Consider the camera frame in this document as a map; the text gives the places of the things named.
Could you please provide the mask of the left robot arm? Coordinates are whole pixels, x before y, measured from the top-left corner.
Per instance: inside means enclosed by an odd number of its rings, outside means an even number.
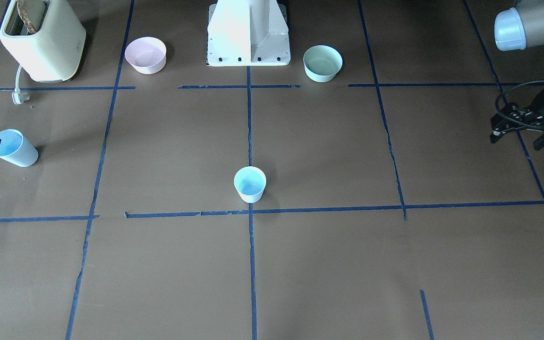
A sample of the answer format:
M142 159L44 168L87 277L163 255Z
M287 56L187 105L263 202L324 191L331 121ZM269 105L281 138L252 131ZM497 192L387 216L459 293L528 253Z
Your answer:
M499 13L494 23L494 40L501 51L524 50L544 45L544 0L517 0L514 6ZM544 85L544 80L536 80ZM510 102L497 108L491 118L492 144L505 134L522 130L541 135L533 142L536 151L544 148L544 88L528 106Z

